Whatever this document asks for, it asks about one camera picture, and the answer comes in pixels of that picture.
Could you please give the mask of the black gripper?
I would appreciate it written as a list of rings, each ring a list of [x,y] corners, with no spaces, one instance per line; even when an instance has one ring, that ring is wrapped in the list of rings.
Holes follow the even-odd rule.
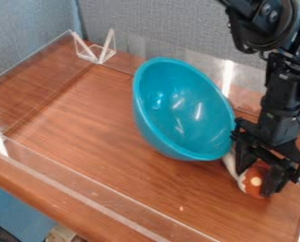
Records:
[[[263,104],[259,122],[239,117],[232,130],[236,171],[241,174],[259,159],[269,166],[261,195],[280,193],[288,182],[300,183],[300,104],[293,106]]]

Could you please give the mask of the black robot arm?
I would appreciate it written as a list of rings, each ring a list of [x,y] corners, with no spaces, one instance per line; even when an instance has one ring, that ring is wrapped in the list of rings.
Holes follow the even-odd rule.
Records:
[[[236,118],[236,172],[268,164],[261,196],[300,182],[300,6],[296,0],[218,0],[235,46],[267,61],[259,121]]]

